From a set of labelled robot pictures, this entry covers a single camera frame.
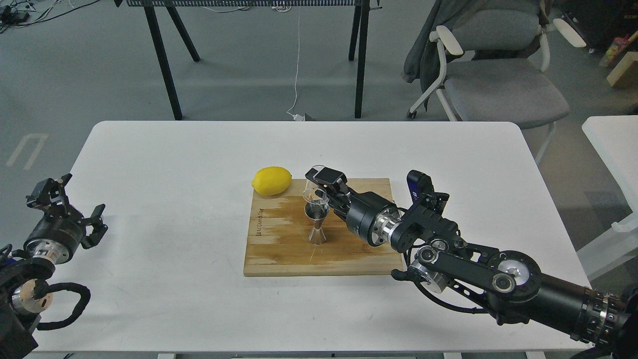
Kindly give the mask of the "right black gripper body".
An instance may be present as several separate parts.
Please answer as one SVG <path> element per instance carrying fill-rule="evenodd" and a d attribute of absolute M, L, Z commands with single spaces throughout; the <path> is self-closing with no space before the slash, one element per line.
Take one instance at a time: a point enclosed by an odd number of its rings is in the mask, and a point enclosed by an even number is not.
<path fill-rule="evenodd" d="M 349 193 L 346 227 L 371 247 L 389 242 L 400 216 L 394 203 L 374 192 Z"/>

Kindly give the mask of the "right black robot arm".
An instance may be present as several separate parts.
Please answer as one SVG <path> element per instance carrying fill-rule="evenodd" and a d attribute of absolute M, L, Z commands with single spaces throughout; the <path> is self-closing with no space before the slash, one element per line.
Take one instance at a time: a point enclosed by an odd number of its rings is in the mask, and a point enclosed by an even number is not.
<path fill-rule="evenodd" d="M 449 194 L 435 191 L 431 178 L 416 170 L 406 177 L 408 209 L 370 191 L 357 193 L 344 173 L 322 165 L 305 177 L 325 191 L 350 232 L 403 254 L 407 268 L 393 270 L 393 279 L 412 282 L 435 304 L 489 314 L 499 325 L 536 321 L 592 343 L 577 359 L 637 357 L 636 284 L 620 296 L 606 295 L 542 273 L 522 252 L 466 242 L 458 225 L 443 217 Z"/>

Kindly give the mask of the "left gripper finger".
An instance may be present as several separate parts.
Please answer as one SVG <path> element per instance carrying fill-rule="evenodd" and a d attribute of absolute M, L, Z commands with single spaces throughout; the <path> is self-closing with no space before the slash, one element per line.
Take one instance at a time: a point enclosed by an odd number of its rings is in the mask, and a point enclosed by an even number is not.
<path fill-rule="evenodd" d="M 43 211 L 43 220 L 55 219 L 77 220 L 77 210 L 70 204 L 65 186 L 72 174 L 65 174 L 59 179 L 47 178 L 39 182 L 30 195 L 26 196 L 27 207 Z"/>
<path fill-rule="evenodd" d="M 84 234 L 84 236 L 80 239 L 80 244 L 84 249 L 96 247 L 100 241 L 102 241 L 103 236 L 109 229 L 109 227 L 103 223 L 102 214 L 105 208 L 106 205 L 104 203 L 99 204 L 94 208 L 91 216 L 77 220 L 77 224 L 80 227 L 84 228 L 90 226 L 93 228 L 93 231 L 90 234 Z"/>

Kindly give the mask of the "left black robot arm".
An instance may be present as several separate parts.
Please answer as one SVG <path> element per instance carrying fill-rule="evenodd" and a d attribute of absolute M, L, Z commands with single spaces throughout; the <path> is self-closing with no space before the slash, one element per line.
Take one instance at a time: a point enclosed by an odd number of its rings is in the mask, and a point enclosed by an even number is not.
<path fill-rule="evenodd" d="M 38 347 L 33 333 L 63 329 L 73 324 L 89 304 L 90 290 L 73 283 L 48 284 L 55 267 L 68 263 L 78 247 L 93 248 L 109 229 L 103 223 L 104 204 L 84 217 L 66 195 L 72 175 L 39 182 L 26 197 L 26 205 L 43 211 L 23 248 L 5 245 L 1 250 L 1 323 L 3 359 L 22 359 Z M 52 305 L 56 292 L 77 293 L 80 298 L 68 318 L 41 322 L 41 313 Z"/>

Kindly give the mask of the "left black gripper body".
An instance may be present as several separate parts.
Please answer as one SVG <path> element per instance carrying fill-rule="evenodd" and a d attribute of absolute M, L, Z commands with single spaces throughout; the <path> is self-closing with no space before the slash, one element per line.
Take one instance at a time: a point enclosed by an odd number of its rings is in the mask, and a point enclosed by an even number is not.
<path fill-rule="evenodd" d="M 23 249 L 32 257 L 64 264 L 73 258 L 86 228 L 62 217 L 45 215 L 28 236 Z"/>

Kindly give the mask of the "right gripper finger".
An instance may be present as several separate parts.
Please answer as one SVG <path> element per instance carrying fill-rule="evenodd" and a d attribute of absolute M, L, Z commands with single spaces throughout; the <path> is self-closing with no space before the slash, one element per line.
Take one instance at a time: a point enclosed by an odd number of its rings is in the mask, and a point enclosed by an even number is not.
<path fill-rule="evenodd" d="M 310 168 L 305 178 L 323 189 L 330 197 L 342 197 L 349 194 L 348 179 L 343 172 L 331 168 Z"/>
<path fill-rule="evenodd" d="M 333 213 L 343 222 L 351 209 L 350 192 L 326 192 L 325 197 L 328 206 L 333 209 Z"/>

